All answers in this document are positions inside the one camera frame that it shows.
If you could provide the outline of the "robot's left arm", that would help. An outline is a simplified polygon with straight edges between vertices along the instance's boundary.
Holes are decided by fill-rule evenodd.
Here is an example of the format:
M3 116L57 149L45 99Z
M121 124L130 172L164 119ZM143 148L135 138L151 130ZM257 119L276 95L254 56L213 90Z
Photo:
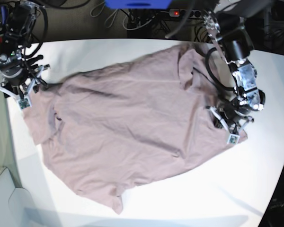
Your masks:
M215 117L216 128L237 133L243 129L240 121L253 122L249 113L261 111L265 105L265 93L256 85L257 70L248 60L254 46L245 29L245 20L263 10L270 1L239 0L215 11L218 3L217 0L204 0L201 4L201 24L214 45L205 56L205 67L221 92L220 103L208 110ZM233 87L223 85L211 71L209 60L215 51L228 65L235 80Z

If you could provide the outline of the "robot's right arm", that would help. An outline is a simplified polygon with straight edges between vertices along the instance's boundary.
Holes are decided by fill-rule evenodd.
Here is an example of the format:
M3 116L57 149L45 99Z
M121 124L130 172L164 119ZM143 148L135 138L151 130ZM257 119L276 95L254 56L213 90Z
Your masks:
M37 13L44 19L44 30L37 47L31 54L26 50L33 42L33 28ZM0 91L5 98L19 95L23 98L29 93L26 81L36 84L32 89L37 92L39 85L47 83L38 75L36 63L43 59L37 55L48 31L48 16L44 6L36 0L20 0L0 3Z

